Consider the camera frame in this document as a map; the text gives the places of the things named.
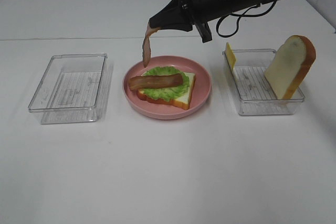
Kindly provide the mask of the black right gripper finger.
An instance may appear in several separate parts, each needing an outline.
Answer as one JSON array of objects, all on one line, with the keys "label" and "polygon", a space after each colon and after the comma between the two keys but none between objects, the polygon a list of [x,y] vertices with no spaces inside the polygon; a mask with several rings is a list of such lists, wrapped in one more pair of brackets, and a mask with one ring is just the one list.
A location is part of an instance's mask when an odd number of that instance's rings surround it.
[{"label": "black right gripper finger", "polygon": [[192,22],[182,6],[182,0],[171,0],[160,12],[149,19],[151,28],[191,31]]}]

